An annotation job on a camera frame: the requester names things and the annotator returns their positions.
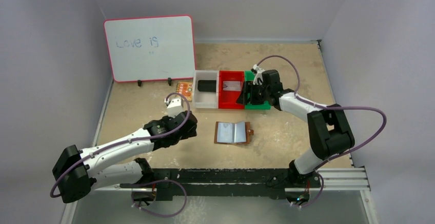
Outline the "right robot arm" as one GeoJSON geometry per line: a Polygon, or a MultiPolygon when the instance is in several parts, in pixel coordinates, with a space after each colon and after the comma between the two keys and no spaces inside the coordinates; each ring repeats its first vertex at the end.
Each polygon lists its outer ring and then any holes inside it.
{"type": "Polygon", "coordinates": [[[289,163],[287,178],[296,187],[327,159],[351,149],[355,139],[340,105],[323,106],[300,97],[295,90],[285,89],[277,70],[252,68],[254,79],[243,83],[237,104],[254,106],[268,102],[279,111],[290,113],[308,125],[309,149],[289,163]]]}

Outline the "brown leather card holder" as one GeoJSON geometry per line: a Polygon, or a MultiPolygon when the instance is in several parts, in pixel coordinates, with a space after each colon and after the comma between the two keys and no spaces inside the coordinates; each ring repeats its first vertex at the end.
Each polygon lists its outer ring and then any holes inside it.
{"type": "Polygon", "coordinates": [[[254,136],[254,130],[250,122],[241,121],[238,123],[227,123],[217,121],[215,123],[215,144],[226,145],[247,145],[254,136]]]}

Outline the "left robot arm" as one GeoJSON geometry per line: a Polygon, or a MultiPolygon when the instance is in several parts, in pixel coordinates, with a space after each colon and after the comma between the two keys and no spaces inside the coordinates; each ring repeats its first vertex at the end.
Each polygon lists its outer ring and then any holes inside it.
{"type": "Polygon", "coordinates": [[[195,137],[196,129],[197,118],[191,111],[183,111],[175,117],[152,120],[135,132],[101,146],[81,150],[76,145],[68,146],[52,169],[55,183],[50,197],[60,197],[64,203],[75,202],[102,185],[105,169],[130,157],[195,137]]]}

